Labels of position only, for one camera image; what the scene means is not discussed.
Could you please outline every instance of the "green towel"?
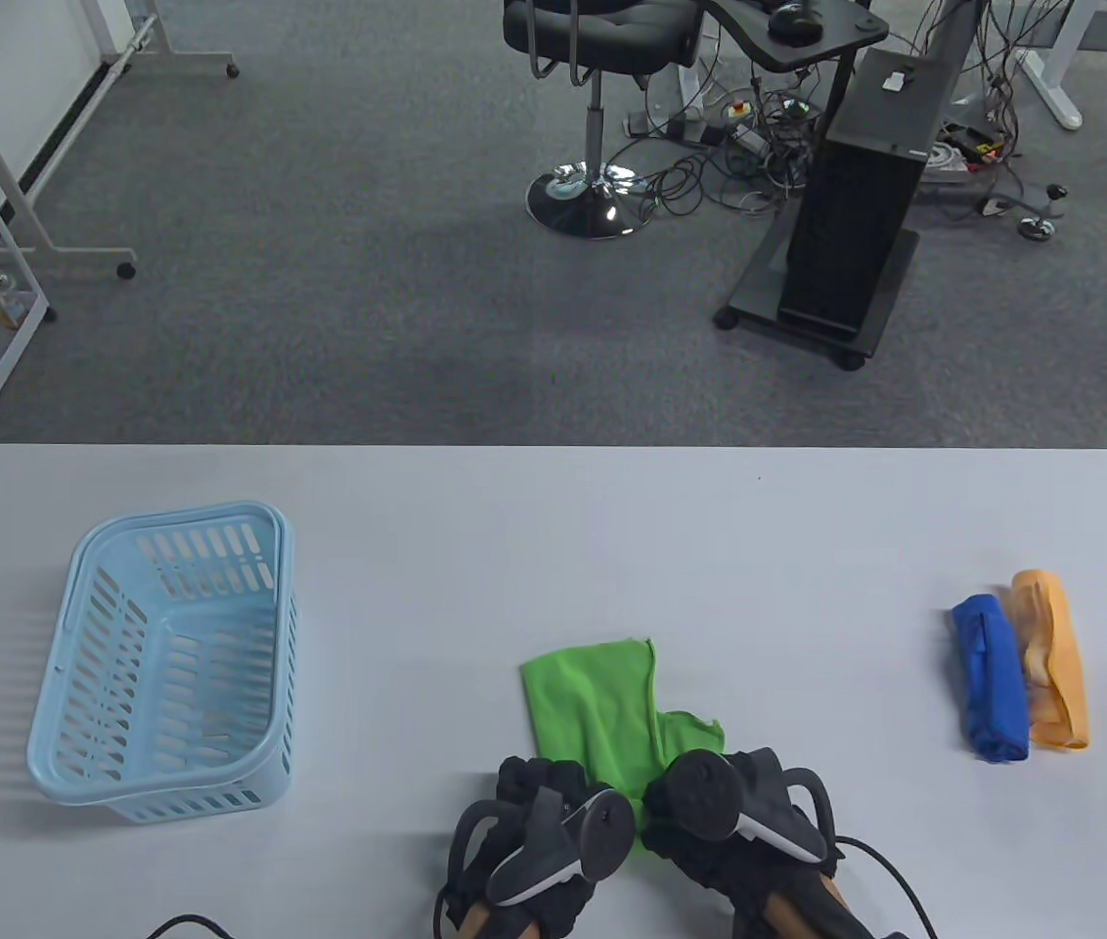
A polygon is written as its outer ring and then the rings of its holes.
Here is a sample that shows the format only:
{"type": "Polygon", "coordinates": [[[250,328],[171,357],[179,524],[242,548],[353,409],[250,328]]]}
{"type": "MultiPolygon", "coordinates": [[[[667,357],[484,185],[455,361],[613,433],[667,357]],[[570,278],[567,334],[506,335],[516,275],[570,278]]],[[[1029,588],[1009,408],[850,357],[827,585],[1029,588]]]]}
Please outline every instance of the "green towel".
{"type": "Polygon", "coordinates": [[[653,643],[580,646],[523,667],[536,749],[576,760],[593,783],[615,787],[642,819],[644,786],[686,751],[723,752],[723,728],[653,705],[653,643]]]}

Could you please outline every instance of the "floor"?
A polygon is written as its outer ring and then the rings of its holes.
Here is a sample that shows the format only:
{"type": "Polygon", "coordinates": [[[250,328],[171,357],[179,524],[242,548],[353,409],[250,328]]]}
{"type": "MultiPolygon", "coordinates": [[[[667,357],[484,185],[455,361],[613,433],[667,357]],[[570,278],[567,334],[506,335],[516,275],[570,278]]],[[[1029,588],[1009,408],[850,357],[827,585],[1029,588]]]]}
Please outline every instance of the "floor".
{"type": "MultiPolygon", "coordinates": [[[[50,228],[132,243],[141,274],[49,282],[61,321],[0,442],[1107,447],[1107,54],[1069,72],[1077,135],[1018,94],[1018,169],[1070,188],[1058,237],[917,209],[910,285],[847,374],[711,328],[764,220],[707,205],[580,245],[527,218],[584,94],[532,80],[497,0],[165,9],[245,75],[137,69],[71,153],[50,228]]],[[[908,32],[921,4],[877,9],[908,32]]],[[[607,84],[620,137],[639,94],[607,84]]]]}

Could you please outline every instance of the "rolled blue towel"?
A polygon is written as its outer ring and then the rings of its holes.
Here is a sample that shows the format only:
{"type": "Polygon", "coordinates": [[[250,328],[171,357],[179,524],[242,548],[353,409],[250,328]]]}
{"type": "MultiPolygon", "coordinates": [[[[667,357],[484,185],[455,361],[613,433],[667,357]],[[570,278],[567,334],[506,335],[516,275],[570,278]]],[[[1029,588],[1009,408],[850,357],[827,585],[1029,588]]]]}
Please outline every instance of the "rolled blue towel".
{"type": "Polygon", "coordinates": [[[1018,639],[1001,601],[991,594],[952,609],[961,661],[966,668],[966,736],[989,763],[1027,759],[1027,687],[1018,639]]]}

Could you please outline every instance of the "orange cloth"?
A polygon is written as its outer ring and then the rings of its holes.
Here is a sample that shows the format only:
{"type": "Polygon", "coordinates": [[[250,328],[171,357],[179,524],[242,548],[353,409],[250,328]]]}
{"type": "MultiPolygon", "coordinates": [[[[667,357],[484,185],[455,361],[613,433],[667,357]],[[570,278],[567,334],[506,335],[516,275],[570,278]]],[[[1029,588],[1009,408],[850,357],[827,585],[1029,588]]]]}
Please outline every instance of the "orange cloth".
{"type": "Polygon", "coordinates": [[[1011,622],[1023,649],[1032,740],[1042,746],[1088,746],[1085,668],[1062,578],[1023,571],[1011,584],[1011,622]]]}

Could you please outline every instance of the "black desk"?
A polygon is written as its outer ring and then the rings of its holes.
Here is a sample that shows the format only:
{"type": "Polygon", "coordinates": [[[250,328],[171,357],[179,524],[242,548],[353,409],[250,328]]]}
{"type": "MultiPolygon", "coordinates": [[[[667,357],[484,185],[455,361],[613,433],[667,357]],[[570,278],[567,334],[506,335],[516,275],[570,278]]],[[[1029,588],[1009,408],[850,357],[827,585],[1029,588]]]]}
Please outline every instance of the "black desk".
{"type": "Polygon", "coordinates": [[[823,39],[800,47],[776,43],[767,32],[769,17],[758,4],[744,0],[701,0],[701,6],[723,23],[727,35],[765,71],[798,71],[888,38],[888,23],[852,0],[816,0],[823,39]]]}
{"type": "MultiPolygon", "coordinates": [[[[845,99],[858,50],[880,43],[889,32],[888,23],[867,9],[869,0],[862,4],[853,3],[852,0],[814,0],[814,9],[823,19],[823,39],[807,47],[776,43],[767,32],[769,18],[757,4],[745,3],[744,0],[701,0],[701,4],[710,17],[723,23],[727,35],[736,40],[744,53],[765,71],[796,71],[813,63],[839,58],[818,130],[820,140],[831,124],[836,109],[845,99]]],[[[901,289],[901,279],[914,254],[918,234],[903,230],[898,238],[883,281],[880,282],[868,320],[861,330],[855,336],[821,330],[811,322],[778,312],[787,274],[787,246],[799,207],[800,200],[794,198],[778,211],[758,251],[751,259],[749,267],[736,282],[732,298],[715,313],[715,326],[720,330],[732,330],[745,317],[761,326],[830,350],[836,363],[844,370],[858,370],[876,353],[884,323],[888,322],[893,301],[901,289]]]]}

